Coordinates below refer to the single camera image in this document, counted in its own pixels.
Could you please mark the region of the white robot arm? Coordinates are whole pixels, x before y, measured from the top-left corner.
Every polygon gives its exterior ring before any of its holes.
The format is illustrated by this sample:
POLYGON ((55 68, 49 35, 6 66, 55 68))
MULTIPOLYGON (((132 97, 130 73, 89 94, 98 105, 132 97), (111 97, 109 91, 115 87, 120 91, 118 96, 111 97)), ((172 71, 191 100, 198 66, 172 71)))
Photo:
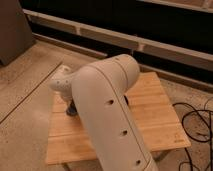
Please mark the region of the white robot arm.
POLYGON ((75 72, 63 65, 51 78, 50 87, 75 104, 104 171, 158 171, 125 100, 139 74, 137 61, 121 54, 75 72))

